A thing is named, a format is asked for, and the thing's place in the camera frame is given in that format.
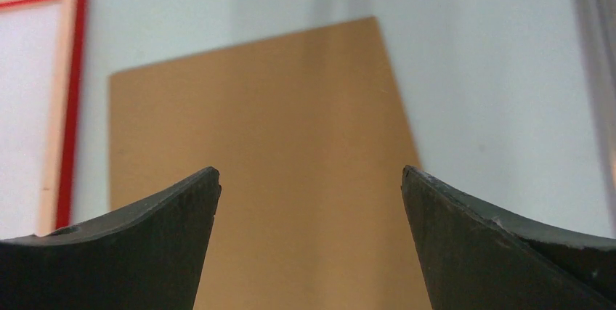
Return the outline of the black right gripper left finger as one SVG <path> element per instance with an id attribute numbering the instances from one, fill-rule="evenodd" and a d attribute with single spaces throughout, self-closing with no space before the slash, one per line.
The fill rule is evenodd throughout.
<path id="1" fill-rule="evenodd" d="M 1 241 L 3 309 L 191 309 L 222 192 L 207 167 L 46 236 Z"/>

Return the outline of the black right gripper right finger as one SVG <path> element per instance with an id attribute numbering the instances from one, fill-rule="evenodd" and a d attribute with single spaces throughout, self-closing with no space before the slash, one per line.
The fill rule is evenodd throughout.
<path id="1" fill-rule="evenodd" d="M 406 166 L 402 197 L 434 309 L 613 309 L 615 240 L 544 224 Z"/>

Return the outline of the orange wooden picture frame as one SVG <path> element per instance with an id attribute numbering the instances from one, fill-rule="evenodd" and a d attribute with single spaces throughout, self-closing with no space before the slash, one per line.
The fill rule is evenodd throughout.
<path id="1" fill-rule="evenodd" d="M 62 7 L 62 33 L 57 44 L 57 75 L 54 83 L 57 93 L 62 96 L 59 110 L 62 131 L 57 154 L 56 230 L 69 225 L 71 218 L 87 0 L 1 0 L 1 11 L 4 8 L 21 8 L 53 1 Z"/>

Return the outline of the brown backing board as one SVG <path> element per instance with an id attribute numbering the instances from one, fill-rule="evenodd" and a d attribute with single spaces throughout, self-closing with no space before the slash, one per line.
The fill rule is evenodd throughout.
<path id="1" fill-rule="evenodd" d="M 197 309 L 430 308 L 375 18 L 116 73 L 109 116 L 112 208 L 219 170 Z"/>

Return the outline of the sunset photo print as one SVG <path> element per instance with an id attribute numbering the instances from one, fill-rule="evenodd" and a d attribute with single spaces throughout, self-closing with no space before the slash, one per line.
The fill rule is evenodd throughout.
<path id="1" fill-rule="evenodd" d="M 56 1 L 1 11 L 2 239 L 56 227 L 61 20 Z"/>

